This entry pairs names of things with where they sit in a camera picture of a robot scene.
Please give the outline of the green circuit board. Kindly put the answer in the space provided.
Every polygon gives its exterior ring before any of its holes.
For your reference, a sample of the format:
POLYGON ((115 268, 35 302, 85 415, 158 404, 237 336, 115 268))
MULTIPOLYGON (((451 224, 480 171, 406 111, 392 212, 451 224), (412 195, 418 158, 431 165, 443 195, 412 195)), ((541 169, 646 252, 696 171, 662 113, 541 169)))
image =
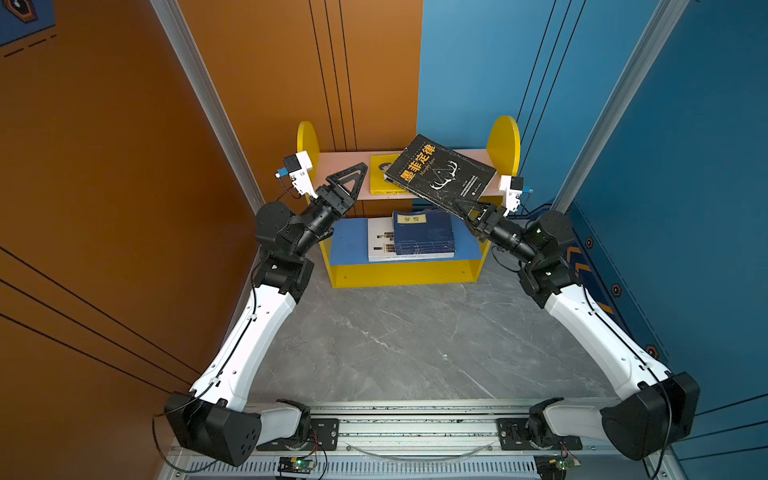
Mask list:
POLYGON ((534 461, 541 480, 566 480, 570 470, 581 466, 574 456, 535 456, 534 461))
POLYGON ((310 457, 280 457, 277 466, 279 477, 309 477, 315 472, 317 461, 310 457))

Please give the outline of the right green circuit board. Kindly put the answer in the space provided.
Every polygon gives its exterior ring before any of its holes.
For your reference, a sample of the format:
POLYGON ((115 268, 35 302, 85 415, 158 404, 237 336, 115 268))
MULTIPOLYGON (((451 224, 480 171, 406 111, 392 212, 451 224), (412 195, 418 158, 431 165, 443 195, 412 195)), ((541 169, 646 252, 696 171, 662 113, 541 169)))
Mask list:
POLYGON ((566 480, 570 470, 581 466, 574 456, 535 456, 534 461, 541 480, 566 480))

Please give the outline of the dark blue book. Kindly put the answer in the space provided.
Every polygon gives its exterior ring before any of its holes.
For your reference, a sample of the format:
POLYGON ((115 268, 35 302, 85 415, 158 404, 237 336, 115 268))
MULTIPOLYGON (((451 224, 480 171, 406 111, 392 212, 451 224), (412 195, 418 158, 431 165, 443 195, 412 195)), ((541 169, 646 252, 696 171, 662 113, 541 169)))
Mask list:
POLYGON ((402 247, 442 247, 455 243, 451 215, 442 210, 394 212, 394 241, 402 247))
POLYGON ((436 253, 412 253, 412 254, 399 254, 396 253, 393 260, 398 261, 417 261, 417 260, 436 260, 436 259, 452 259, 455 256, 455 252, 436 252, 436 253))
POLYGON ((455 252, 455 244, 452 242, 396 243, 395 251, 399 254, 455 252))

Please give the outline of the dark book underneath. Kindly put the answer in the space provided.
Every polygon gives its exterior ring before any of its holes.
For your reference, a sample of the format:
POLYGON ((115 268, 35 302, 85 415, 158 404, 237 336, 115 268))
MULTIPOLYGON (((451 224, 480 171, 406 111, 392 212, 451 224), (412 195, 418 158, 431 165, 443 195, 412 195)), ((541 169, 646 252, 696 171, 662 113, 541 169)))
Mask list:
POLYGON ((478 201, 496 173, 491 165, 419 134, 384 172, 384 177, 423 200, 451 210, 456 200, 478 201))

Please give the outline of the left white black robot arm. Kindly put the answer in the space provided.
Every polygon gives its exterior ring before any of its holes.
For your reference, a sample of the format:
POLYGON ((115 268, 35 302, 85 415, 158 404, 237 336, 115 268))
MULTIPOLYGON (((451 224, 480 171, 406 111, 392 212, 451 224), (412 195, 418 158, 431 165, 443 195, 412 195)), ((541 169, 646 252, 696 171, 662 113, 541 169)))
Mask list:
POLYGON ((334 224, 355 205, 367 171, 358 163, 314 187, 298 156, 286 158, 277 175, 290 176, 310 202, 300 214, 280 201, 258 210, 259 252, 246 306, 210 366, 188 392, 172 393, 161 414, 181 447, 240 466, 258 446, 279 441, 300 448, 310 441, 308 406, 279 399, 249 412, 246 404, 272 341, 309 284, 314 264, 307 252, 330 238, 334 224))

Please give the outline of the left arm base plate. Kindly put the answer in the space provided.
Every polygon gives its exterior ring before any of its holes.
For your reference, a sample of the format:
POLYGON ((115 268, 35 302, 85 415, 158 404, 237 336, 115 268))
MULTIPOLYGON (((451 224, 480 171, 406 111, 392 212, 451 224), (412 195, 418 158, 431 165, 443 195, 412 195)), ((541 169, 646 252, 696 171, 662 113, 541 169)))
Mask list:
POLYGON ((259 445, 257 451, 299 451, 309 452, 322 448, 326 453, 335 451, 338 446, 340 420, 338 418, 316 418, 310 420, 308 437, 305 440, 277 439, 259 445))

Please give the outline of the aluminium rail frame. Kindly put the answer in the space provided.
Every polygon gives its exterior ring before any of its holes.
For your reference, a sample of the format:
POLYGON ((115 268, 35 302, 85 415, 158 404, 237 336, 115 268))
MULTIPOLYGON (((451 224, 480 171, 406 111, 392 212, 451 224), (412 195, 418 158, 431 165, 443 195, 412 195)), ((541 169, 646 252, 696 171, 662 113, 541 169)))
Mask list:
POLYGON ((325 402, 311 418, 340 420, 338 446, 326 453, 255 450, 231 466, 181 447, 164 453, 161 479, 540 479, 535 456, 574 456, 567 479, 681 479, 671 453, 634 461, 608 441, 580 437, 579 451, 502 451, 495 420, 528 420, 532 399, 325 402), (280 457, 310 457, 309 477, 279 477, 280 457))

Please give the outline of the yellow shelf with pink and blue boards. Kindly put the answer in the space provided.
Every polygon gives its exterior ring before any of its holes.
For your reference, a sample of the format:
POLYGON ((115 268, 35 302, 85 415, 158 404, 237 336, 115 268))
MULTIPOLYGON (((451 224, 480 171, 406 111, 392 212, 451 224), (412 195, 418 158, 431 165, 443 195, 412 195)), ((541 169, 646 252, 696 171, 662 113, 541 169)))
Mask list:
MULTIPOLYGON (((501 204, 503 193, 499 190, 499 177, 517 174, 520 165, 520 132, 515 119, 508 115, 499 117, 484 149, 461 149, 459 152, 497 170, 482 199, 501 204)), ((478 241, 457 219, 452 220, 457 237, 457 252, 452 258, 409 262, 368 260, 368 220, 389 217, 394 211, 404 212, 415 199, 405 192, 373 195, 370 181, 374 171, 374 167, 369 168, 350 216, 337 222, 333 235, 319 243, 331 285, 361 288, 477 281, 491 244, 478 241)))

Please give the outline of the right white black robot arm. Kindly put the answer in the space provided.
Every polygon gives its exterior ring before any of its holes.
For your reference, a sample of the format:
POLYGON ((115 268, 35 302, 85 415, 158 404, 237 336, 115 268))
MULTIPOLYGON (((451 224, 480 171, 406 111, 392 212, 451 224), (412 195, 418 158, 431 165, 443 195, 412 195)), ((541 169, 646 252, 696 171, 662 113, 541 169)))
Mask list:
POLYGON ((609 380, 615 399, 554 397, 529 410, 530 442, 555 446, 564 437, 610 442, 631 460, 665 450, 693 427, 700 387, 686 372, 674 374, 644 351, 602 309, 566 260, 576 242, 570 218, 547 211, 526 228, 494 204, 457 200, 470 232, 512 254, 525 293, 563 325, 609 380))

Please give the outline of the left green circuit board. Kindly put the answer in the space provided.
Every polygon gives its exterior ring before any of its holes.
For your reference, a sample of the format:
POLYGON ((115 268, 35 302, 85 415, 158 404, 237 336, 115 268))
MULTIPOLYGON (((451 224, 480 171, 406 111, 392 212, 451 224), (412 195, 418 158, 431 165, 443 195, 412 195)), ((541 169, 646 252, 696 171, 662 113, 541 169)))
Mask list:
POLYGON ((279 477, 309 477, 315 472, 317 461, 310 457, 280 457, 277 466, 279 477))

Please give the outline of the white book with brown bars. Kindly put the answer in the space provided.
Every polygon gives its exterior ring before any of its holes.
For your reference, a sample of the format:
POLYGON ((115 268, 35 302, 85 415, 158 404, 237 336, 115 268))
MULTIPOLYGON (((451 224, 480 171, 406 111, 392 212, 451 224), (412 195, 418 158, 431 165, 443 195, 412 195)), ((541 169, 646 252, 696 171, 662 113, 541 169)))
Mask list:
POLYGON ((409 262, 393 260, 395 251, 394 224, 391 217, 368 220, 368 260, 374 263, 409 262))

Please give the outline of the yellow book with cartoon man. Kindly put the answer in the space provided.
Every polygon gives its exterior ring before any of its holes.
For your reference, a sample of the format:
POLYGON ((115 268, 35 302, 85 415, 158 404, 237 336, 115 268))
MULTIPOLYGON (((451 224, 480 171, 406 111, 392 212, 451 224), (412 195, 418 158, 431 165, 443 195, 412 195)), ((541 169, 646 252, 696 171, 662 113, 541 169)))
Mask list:
POLYGON ((390 182, 385 173, 398 159, 399 153, 379 154, 370 157, 370 193, 374 196, 408 195, 408 192, 390 182))

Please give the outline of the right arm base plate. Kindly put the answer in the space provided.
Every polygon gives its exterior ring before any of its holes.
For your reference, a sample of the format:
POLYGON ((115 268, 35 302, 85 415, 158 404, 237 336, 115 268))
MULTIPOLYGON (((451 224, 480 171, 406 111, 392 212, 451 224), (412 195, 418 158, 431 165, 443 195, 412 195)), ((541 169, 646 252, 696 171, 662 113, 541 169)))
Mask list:
POLYGON ((498 441, 502 451, 579 451, 583 443, 577 436, 554 436, 537 442, 528 429, 528 420, 522 417, 499 418, 495 420, 498 441))

